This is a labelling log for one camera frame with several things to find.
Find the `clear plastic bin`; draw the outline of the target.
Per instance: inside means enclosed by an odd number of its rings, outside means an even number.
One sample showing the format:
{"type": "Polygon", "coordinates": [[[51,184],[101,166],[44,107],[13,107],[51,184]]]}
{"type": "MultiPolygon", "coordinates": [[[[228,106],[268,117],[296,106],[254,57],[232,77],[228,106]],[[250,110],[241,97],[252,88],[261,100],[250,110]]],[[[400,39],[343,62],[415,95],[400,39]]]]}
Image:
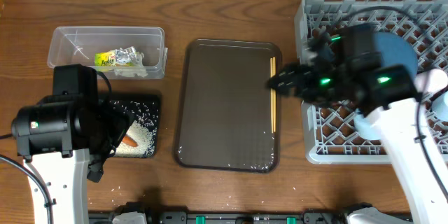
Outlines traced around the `clear plastic bin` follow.
{"type": "Polygon", "coordinates": [[[84,26],[58,27],[52,35],[48,52],[48,66],[82,64],[102,72],[109,79],[162,79],[165,76],[167,48],[165,31],[160,27],[84,26]],[[116,76],[115,69],[125,66],[96,66],[95,55],[110,50],[134,46],[143,53],[147,77],[116,76]]]}

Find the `light blue cup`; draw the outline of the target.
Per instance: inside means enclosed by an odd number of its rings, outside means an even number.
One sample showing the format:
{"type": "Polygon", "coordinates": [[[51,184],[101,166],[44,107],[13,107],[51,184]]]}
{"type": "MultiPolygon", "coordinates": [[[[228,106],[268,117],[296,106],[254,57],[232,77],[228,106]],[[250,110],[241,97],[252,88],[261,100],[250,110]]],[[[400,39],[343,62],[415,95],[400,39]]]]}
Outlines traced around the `light blue cup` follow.
{"type": "Polygon", "coordinates": [[[432,111],[435,113],[436,118],[448,121],[448,93],[441,94],[435,99],[431,105],[432,111]]]}

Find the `green snack wrapper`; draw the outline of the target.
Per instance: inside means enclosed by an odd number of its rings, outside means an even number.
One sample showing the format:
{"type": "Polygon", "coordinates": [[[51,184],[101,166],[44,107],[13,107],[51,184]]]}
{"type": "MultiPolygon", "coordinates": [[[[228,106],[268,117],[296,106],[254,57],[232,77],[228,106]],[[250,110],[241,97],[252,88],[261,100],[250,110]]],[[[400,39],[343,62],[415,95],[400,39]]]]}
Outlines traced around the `green snack wrapper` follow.
{"type": "Polygon", "coordinates": [[[134,46],[120,48],[108,52],[100,52],[95,55],[94,63],[98,67],[135,67],[142,65],[143,56],[137,52],[134,46]]]}

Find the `wooden chopstick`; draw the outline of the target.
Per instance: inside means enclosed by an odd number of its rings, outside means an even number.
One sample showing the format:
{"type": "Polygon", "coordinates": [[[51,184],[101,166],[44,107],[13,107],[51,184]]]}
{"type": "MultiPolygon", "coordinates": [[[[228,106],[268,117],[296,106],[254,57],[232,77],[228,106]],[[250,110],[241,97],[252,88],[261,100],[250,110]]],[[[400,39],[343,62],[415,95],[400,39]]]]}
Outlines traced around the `wooden chopstick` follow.
{"type": "MultiPolygon", "coordinates": [[[[270,59],[270,77],[274,77],[274,75],[276,74],[276,58],[273,57],[270,59]]],[[[272,133],[274,134],[276,132],[276,114],[277,114],[277,109],[276,109],[276,94],[275,94],[275,90],[271,89],[270,91],[271,93],[271,123],[272,123],[272,133]]]]}
{"type": "MultiPolygon", "coordinates": [[[[273,77],[274,75],[274,58],[270,58],[269,59],[269,77],[273,77]]],[[[270,92],[270,121],[271,121],[271,133],[274,133],[274,129],[275,129],[275,124],[274,124],[274,93],[273,90],[271,88],[269,88],[269,92],[270,92]]]]}

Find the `orange carrot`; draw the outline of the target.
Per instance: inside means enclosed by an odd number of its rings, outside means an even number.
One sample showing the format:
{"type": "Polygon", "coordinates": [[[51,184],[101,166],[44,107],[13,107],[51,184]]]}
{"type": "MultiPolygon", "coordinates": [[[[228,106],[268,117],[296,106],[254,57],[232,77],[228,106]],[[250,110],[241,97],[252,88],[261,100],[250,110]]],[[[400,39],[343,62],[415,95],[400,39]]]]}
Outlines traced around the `orange carrot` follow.
{"type": "Polygon", "coordinates": [[[128,135],[125,135],[125,136],[123,137],[122,142],[123,142],[124,144],[128,145],[128,146],[133,147],[133,148],[136,148],[136,147],[138,146],[138,143],[137,143],[135,140],[133,140],[133,138],[131,138],[131,137],[128,136],[128,135]]]}

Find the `brown serving tray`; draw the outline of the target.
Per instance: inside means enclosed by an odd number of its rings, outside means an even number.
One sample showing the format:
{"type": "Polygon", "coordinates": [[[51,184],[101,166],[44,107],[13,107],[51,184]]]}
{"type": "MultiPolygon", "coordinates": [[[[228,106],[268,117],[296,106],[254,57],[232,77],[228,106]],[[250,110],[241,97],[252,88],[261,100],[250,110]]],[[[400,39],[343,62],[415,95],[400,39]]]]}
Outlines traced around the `brown serving tray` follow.
{"type": "Polygon", "coordinates": [[[197,39],[186,50],[174,147],[182,167],[267,174],[279,163],[279,98],[271,133],[273,43],[197,39]]]}

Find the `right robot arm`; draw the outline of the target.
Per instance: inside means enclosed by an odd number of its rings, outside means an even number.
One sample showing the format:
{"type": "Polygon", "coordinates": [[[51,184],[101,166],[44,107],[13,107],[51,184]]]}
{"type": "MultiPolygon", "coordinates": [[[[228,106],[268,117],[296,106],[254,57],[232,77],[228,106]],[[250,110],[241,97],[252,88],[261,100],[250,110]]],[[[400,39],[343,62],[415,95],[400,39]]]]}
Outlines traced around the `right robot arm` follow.
{"type": "Polygon", "coordinates": [[[431,135],[422,103],[426,93],[447,86],[447,74],[429,69],[411,77],[403,65],[319,72],[288,64],[268,81],[279,95],[332,106],[348,99],[363,112],[391,161],[414,223],[447,222],[447,164],[431,135]]]}

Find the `grey dishwasher rack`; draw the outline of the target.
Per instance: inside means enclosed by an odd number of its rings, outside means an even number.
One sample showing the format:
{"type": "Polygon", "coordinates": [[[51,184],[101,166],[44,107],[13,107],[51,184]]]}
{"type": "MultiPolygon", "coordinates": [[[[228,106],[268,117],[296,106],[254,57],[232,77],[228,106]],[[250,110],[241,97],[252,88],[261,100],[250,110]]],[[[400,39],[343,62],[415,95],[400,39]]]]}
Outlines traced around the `grey dishwasher rack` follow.
{"type": "MultiPolygon", "coordinates": [[[[294,17],[297,58],[306,62],[308,42],[334,22],[340,27],[372,23],[408,42],[419,71],[447,70],[447,0],[302,0],[294,17]]],[[[355,128],[359,115],[348,101],[331,108],[302,104],[305,155],[313,164],[387,164],[375,137],[355,128]]]]}

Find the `dark blue plate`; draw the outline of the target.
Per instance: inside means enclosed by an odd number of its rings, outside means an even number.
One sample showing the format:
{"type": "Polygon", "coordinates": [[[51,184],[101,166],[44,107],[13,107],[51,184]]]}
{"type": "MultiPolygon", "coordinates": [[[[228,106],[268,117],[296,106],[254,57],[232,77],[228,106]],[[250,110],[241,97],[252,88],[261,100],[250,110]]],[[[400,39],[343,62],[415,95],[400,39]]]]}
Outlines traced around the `dark blue plate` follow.
{"type": "Polygon", "coordinates": [[[374,34],[374,44],[381,54],[381,65],[392,67],[403,65],[411,78],[415,78],[418,71],[418,59],[413,47],[403,38],[388,32],[374,34]]]}

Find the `pale pink cup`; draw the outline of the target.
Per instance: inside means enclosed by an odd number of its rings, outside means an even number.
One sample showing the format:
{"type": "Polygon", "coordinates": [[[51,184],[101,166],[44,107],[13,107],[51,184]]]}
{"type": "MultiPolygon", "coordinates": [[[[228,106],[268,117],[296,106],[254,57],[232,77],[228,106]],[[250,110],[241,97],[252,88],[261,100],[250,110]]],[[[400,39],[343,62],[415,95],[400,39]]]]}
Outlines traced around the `pale pink cup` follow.
{"type": "Polygon", "coordinates": [[[423,94],[435,94],[447,87],[447,74],[441,69],[431,69],[417,74],[414,84],[423,94]]]}

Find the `white tissue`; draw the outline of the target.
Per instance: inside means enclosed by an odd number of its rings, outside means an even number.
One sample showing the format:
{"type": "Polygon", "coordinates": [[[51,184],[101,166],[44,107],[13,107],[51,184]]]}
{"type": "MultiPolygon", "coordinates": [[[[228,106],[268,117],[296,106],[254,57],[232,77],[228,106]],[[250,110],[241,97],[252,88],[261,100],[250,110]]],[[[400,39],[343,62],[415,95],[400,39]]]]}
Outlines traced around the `white tissue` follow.
{"type": "Polygon", "coordinates": [[[134,78],[134,77],[147,77],[148,73],[143,65],[144,54],[142,52],[136,53],[136,61],[134,61],[134,65],[126,66],[124,69],[115,69],[114,74],[116,76],[122,76],[126,78],[134,78]]]}

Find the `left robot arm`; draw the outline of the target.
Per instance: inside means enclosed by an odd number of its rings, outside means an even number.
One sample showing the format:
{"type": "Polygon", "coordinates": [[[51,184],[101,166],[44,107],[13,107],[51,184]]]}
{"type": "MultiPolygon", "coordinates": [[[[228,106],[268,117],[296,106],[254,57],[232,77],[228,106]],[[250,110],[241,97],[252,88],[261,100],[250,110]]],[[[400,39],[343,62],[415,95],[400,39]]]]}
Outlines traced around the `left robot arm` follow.
{"type": "Polygon", "coordinates": [[[101,180],[132,124],[107,100],[81,95],[44,97],[11,123],[29,178],[36,223],[88,223],[87,182],[101,180]]]}

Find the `light blue bowl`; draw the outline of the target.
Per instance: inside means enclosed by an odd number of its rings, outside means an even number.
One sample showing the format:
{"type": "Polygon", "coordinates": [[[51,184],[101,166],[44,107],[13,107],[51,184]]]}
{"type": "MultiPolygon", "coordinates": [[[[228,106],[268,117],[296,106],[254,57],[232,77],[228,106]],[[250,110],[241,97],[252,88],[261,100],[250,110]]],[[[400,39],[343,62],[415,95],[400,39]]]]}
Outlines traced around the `light blue bowl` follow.
{"type": "Polygon", "coordinates": [[[359,109],[355,110],[355,114],[353,119],[354,127],[361,138],[369,141],[382,139],[377,123],[372,124],[368,118],[364,117],[359,109]]]}

